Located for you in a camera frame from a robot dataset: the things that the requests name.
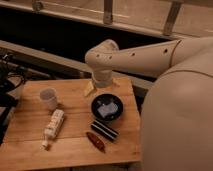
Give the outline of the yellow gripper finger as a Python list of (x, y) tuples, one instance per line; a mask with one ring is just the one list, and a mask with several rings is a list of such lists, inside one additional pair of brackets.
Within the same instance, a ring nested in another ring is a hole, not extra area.
[(89, 81), (86, 88), (84, 89), (84, 96), (87, 97), (89, 96), (91, 93), (93, 93), (96, 90), (94, 84), (92, 81)]
[(113, 78), (113, 85), (114, 85), (114, 86), (117, 86), (117, 87), (119, 87), (119, 86), (120, 86), (120, 85), (119, 85), (119, 83), (117, 82), (117, 80), (116, 80), (116, 79), (114, 79), (114, 78)]

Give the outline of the beige cylindrical gripper body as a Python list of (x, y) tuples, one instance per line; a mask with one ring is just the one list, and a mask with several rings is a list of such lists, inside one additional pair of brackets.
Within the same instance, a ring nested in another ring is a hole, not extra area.
[(95, 87), (105, 88), (112, 84), (111, 70), (94, 70), (92, 73), (92, 81)]

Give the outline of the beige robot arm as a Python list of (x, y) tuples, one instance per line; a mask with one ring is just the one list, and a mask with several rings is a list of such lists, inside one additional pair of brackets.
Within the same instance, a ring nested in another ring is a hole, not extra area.
[(142, 105), (142, 171), (213, 171), (213, 37), (123, 50), (108, 39), (85, 61), (96, 87), (114, 70), (156, 79)]

